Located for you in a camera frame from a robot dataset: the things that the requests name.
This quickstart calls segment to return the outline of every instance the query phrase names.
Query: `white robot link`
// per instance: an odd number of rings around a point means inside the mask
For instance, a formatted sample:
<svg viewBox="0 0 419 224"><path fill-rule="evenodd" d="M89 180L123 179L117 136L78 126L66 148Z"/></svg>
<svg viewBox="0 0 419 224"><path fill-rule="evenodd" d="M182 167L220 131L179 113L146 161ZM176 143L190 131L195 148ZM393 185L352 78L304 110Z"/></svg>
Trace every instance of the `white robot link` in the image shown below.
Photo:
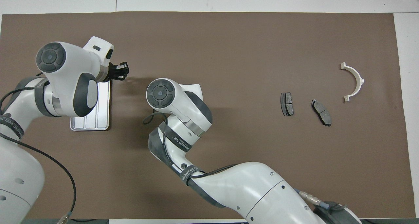
<svg viewBox="0 0 419 224"><path fill-rule="evenodd" d="M46 78L25 78L1 100L13 94L4 110L0 109L1 223L20 223L44 185L39 162L17 146L24 145L20 139L30 122L41 116L89 114L96 105L97 82L124 80L129 72L126 62L116 66L109 61L113 49L112 44L97 37L92 37L83 48L64 42L49 43L36 56L36 64ZM64 219L68 220L74 203L75 197Z"/></svg>
<svg viewBox="0 0 419 224"><path fill-rule="evenodd" d="M235 210L250 224L361 223L346 206L293 189L265 164L248 162L204 173L188 161L186 153L212 124L198 84L159 78L148 86L146 97L157 111L153 114L170 114L150 133L151 153L209 203ZM314 212L304 200L315 205Z"/></svg>

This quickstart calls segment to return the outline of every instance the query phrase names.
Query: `white robotic arm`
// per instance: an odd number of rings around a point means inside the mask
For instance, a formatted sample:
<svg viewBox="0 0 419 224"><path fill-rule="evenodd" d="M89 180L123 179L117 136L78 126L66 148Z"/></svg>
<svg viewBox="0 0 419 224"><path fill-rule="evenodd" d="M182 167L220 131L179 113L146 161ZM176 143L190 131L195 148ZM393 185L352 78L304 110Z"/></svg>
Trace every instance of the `white robotic arm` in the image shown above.
<svg viewBox="0 0 419 224"><path fill-rule="evenodd" d="M98 81L125 79L127 64L109 62L113 48L97 37L84 48L63 42L45 45L36 56L36 64L46 78L23 79L0 110L1 223L20 223L44 185L42 166L16 142L35 118L87 115L96 105Z"/></svg>
<svg viewBox="0 0 419 224"><path fill-rule="evenodd" d="M248 162L204 173L188 161L186 153L212 124L199 85L159 78L148 86L146 97L153 109L171 114L150 133L151 153L211 204L229 207L251 224L361 223L345 206L293 189L265 164ZM303 198L316 205L314 212Z"/></svg>

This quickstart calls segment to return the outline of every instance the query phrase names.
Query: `brown mat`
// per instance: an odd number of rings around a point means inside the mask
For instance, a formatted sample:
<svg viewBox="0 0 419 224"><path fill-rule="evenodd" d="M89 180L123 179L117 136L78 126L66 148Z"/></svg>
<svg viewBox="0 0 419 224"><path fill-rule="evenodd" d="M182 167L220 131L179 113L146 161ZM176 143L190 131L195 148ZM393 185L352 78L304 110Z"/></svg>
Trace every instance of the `brown mat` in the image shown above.
<svg viewBox="0 0 419 224"><path fill-rule="evenodd" d="M117 12L4 15L0 94L39 72L51 41L84 46L93 35L115 45L112 62L130 75L114 82L111 129L73 132L69 118L39 118L23 142L72 172L74 218L240 218L186 187L148 151L141 124L152 112L147 85L166 77L201 84L214 125L187 158L209 172L258 161L290 185L347 204L359 217L414 217L406 127L392 14ZM365 79L340 69L354 67ZM295 115L284 117L280 93ZM332 126L311 108L326 106ZM35 154L46 174L28 218L58 218L72 199L65 173Z"/></svg>

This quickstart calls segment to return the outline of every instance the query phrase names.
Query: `white curved bracket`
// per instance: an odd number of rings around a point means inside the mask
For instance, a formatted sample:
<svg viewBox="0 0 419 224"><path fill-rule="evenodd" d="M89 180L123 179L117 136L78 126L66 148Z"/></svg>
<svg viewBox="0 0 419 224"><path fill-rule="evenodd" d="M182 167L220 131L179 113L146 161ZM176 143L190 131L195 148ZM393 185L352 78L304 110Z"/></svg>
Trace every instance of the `white curved bracket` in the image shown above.
<svg viewBox="0 0 419 224"><path fill-rule="evenodd" d="M349 97L353 97L355 96L355 94L357 94L359 92L359 90L361 89L362 84L364 84L364 79L361 78L361 75L359 75L358 71L356 71L356 69L350 67L350 66L346 66L346 63L343 62L341 63L341 69L345 69L349 72L351 72L355 78L356 78L356 88L353 91L352 94L344 96L345 102L349 101Z"/></svg>

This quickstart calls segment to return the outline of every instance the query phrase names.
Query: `black velcro strap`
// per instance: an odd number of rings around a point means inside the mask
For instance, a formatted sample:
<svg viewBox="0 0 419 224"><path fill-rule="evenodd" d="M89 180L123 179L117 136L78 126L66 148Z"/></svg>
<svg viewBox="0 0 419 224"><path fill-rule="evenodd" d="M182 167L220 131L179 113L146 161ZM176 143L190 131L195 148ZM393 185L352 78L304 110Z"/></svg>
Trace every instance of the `black velcro strap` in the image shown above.
<svg viewBox="0 0 419 224"><path fill-rule="evenodd" d="M44 90L45 86L49 84L49 81L47 78L44 78L43 80L39 81L39 83L35 86L35 103L38 110L47 117L57 117L55 115L52 115L45 106L44 102Z"/></svg>
<svg viewBox="0 0 419 224"><path fill-rule="evenodd" d="M182 139L175 131L173 131L169 125L167 125L165 122L162 122L159 125L160 130L163 132L163 134L179 149L181 149L184 152L188 152L192 145L189 145L184 139Z"/></svg>
<svg viewBox="0 0 419 224"><path fill-rule="evenodd" d="M187 166L182 173L179 175L181 177L181 180L185 185L188 185L188 179L194 172L202 172L200 168L194 165Z"/></svg>
<svg viewBox="0 0 419 224"><path fill-rule="evenodd" d="M19 140L22 139L25 134L23 128L12 118L2 115L0 117L0 124L6 125L12 129L12 131L18 136Z"/></svg>

